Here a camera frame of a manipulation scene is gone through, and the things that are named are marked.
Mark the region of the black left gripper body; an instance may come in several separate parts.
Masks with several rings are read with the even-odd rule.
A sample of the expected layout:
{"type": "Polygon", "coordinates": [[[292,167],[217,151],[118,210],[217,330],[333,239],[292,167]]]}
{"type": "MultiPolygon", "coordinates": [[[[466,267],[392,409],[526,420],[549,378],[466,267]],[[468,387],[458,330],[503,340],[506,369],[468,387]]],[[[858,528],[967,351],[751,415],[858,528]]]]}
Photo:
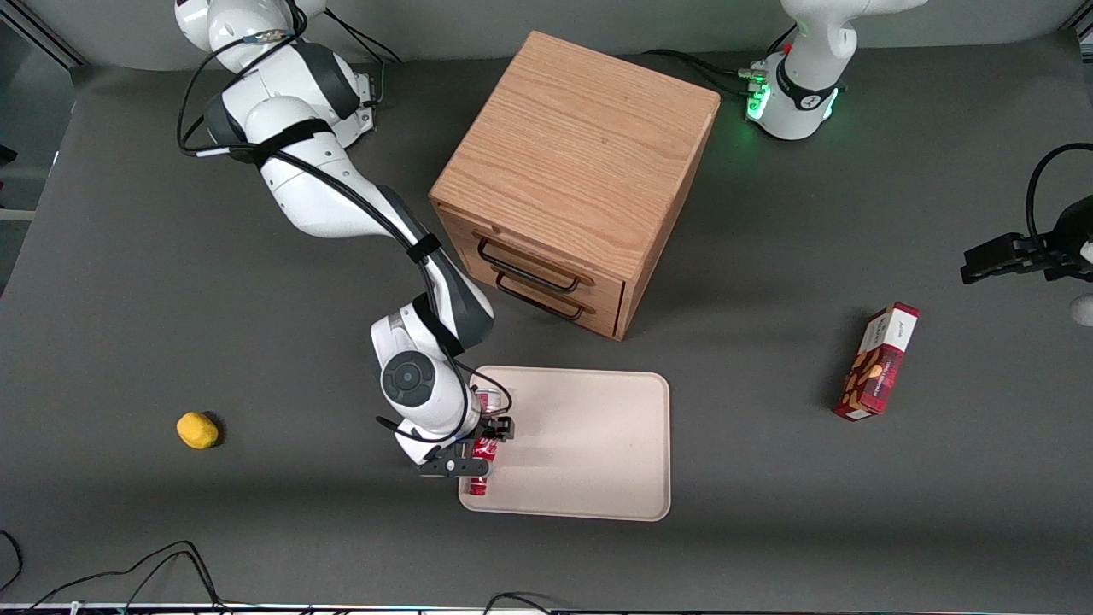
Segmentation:
{"type": "Polygon", "coordinates": [[[1092,196],[1066,206],[1049,233],[1049,250],[1058,267],[1049,270],[1049,281],[1062,277],[1092,281],[1092,196]]]}

